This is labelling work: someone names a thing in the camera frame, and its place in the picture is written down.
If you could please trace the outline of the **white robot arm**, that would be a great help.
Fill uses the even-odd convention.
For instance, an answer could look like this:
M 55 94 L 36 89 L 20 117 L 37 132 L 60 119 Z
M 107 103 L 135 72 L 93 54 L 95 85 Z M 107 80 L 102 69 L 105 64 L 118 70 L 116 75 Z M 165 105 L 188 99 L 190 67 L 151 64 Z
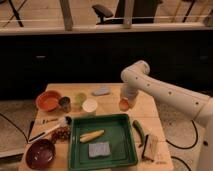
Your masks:
M 149 72 L 143 60 L 122 70 L 120 97 L 127 101 L 126 109 L 135 105 L 138 93 L 143 91 L 185 113 L 205 128 L 206 145 L 202 145 L 196 171 L 213 171 L 213 97 L 154 79 Z

